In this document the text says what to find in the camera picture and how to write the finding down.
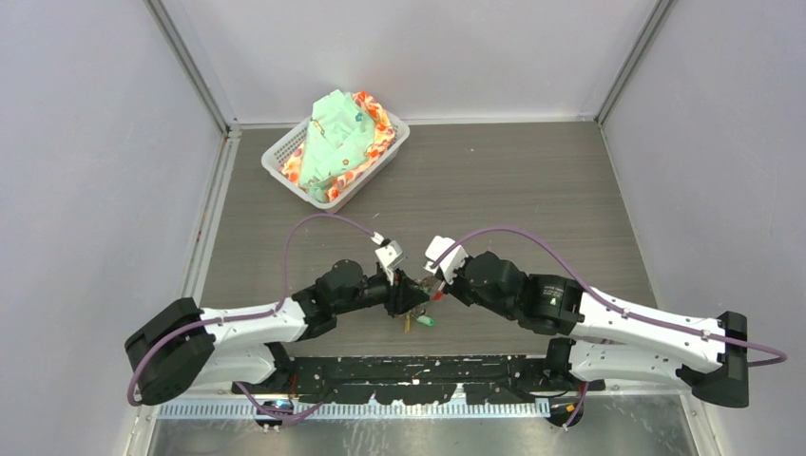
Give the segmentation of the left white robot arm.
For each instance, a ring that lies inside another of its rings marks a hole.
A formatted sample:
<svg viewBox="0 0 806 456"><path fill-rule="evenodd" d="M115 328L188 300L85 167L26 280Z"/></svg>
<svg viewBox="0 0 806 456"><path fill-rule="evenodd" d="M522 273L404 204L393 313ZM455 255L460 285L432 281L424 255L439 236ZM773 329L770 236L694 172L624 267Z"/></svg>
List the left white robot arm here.
<svg viewBox="0 0 806 456"><path fill-rule="evenodd" d="M269 304L211 309L182 297L125 341L132 368L126 399L132 406L155 406L191 388L224 382L279 393L292 378L281 344L320 337L341 314L380 306L399 316L429 299L401 269L387 273L378 267L365 275L352 260L338 261L312 285Z"/></svg>

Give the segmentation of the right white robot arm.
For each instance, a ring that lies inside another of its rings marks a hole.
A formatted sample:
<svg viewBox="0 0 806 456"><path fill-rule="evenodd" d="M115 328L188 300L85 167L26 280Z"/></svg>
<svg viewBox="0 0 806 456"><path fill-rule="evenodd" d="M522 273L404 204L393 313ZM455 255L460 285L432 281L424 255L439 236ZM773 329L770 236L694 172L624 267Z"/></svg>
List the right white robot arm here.
<svg viewBox="0 0 806 456"><path fill-rule="evenodd" d="M542 373L556 390L575 382L636 380L688 388L716 406L749 405L746 350L722 340L746 341L741 313L668 313L560 275L526 274L492 252L470 256L458 249L426 259L426 271L444 280L448 295L550 336Z"/></svg>

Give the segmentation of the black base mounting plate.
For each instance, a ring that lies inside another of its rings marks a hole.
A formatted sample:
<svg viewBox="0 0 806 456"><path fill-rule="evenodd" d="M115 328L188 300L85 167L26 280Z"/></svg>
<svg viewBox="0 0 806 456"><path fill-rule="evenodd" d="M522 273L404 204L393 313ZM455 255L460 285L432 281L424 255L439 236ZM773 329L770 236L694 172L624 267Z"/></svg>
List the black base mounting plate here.
<svg viewBox="0 0 806 456"><path fill-rule="evenodd" d="M542 357L513 354L243 359L227 378L253 394L340 405L444 405L458 393L470 405L524 404L582 388Z"/></svg>

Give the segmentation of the orange floral cloth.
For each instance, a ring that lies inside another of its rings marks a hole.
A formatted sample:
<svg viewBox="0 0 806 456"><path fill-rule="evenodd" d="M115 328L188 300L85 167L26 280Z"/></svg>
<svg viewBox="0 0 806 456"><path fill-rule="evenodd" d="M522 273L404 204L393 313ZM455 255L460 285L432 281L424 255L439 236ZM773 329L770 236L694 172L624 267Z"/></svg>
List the orange floral cloth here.
<svg viewBox="0 0 806 456"><path fill-rule="evenodd" d="M356 182L359 177L367 173L368 170L379 161L395 139L395 131L392 127L388 113L383 106L366 91L351 93L354 94L354 99L359 106L365 108L375 122L374 142L372 145L370 145L365 153L366 161L345 174L332 179L330 184L323 189L302 188L298 184L298 178L300 174L301 159L304 151L304 140L281 168L281 174L286 179L319 202L327 203L333 202L335 199L337 199L342 192Z"/></svg>

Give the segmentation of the green floral cloth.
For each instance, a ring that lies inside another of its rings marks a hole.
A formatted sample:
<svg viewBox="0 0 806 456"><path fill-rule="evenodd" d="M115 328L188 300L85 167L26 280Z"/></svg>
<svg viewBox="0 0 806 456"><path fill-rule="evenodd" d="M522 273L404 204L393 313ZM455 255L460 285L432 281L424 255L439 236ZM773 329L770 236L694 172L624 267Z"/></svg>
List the green floral cloth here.
<svg viewBox="0 0 806 456"><path fill-rule="evenodd" d="M332 179L366 161L374 142L375 122L354 99L336 89L313 103L298 184L323 189Z"/></svg>

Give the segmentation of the white plastic basket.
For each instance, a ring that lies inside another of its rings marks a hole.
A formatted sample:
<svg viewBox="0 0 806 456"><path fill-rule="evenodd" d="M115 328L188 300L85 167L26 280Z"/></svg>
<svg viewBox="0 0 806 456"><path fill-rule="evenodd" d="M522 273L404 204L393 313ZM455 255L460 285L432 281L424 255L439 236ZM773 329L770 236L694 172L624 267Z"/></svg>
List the white plastic basket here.
<svg viewBox="0 0 806 456"><path fill-rule="evenodd" d="M305 140L307 125L310 117L304 118L301 122L295 124L289 132L287 132L271 147L269 147L261 156L261 165L273 179L278 181L304 202L312 205L320 211L335 214L353 197L355 197L371 179L373 179L395 158L401 145L410 137L411 130L405 122L400 120L393 113L389 113L388 116L395 131L395 139L393 143L390 145L387 152L368 170L367 173L359 177L356 182L350 185L333 202L319 202L298 188L296 185L292 184L281 174L282 166Z"/></svg>

